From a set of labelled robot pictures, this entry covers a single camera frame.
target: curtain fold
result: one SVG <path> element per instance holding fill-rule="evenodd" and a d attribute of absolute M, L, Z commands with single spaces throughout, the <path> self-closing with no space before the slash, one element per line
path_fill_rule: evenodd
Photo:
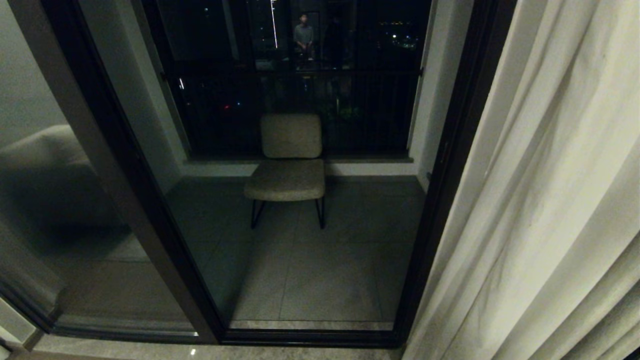
<path fill-rule="evenodd" d="M 532 2 L 519 2 L 511 31 L 522 31 Z M 607 303 L 603 317 L 612 311 L 598 286 L 618 260 L 640 260 L 630 252 L 640 229 L 638 3 L 551 1 L 541 10 L 531 15 L 539 23 L 524 26 L 535 30 L 532 43 L 510 44 L 517 36 L 509 34 L 492 93 L 502 86 L 515 95 L 505 116 L 504 99 L 490 94 L 438 250 L 450 255 L 436 257 L 442 269 L 429 278 L 406 359 L 585 351 L 558 330 L 585 304 Z M 528 55 L 524 69 L 509 67 L 514 54 Z M 501 82 L 509 72 L 517 83 Z M 490 139 L 486 128 L 499 131 L 497 141 L 477 143 Z M 475 193 L 465 188 L 472 180 Z M 472 199 L 468 211 L 461 194 Z M 636 273 L 617 270 L 616 280 L 634 284 Z M 606 344 L 602 355 L 632 331 L 627 325 L 589 342 Z M 597 327 L 578 326 L 582 337 Z"/>

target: chair seat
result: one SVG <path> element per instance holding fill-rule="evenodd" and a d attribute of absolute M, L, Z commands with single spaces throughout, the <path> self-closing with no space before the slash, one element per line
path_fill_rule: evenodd
<path fill-rule="evenodd" d="M 244 187 L 249 199 L 300 201 L 324 196 L 324 162 L 314 160 L 263 161 Z"/>

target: chair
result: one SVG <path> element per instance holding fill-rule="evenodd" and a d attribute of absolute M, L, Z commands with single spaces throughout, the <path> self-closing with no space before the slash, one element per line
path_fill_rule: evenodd
<path fill-rule="evenodd" d="M 324 161 L 320 118 L 314 114 L 270 114 L 260 120 L 262 151 L 268 158 L 255 169 L 244 187 L 253 200 L 251 228 L 255 229 L 267 201 L 315 200 L 324 229 Z M 257 215 L 256 202 L 262 201 Z"/>

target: curtain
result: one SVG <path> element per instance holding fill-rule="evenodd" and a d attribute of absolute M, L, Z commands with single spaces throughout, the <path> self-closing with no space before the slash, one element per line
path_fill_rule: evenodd
<path fill-rule="evenodd" d="M 405 359 L 637 347 L 638 13 L 518 2 Z"/>

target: chair backrest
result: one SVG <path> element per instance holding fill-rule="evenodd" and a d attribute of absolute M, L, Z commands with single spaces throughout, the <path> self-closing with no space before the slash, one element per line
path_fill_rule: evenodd
<path fill-rule="evenodd" d="M 320 118 L 315 114 L 269 114 L 260 120 L 267 158 L 317 158 L 322 153 Z"/>

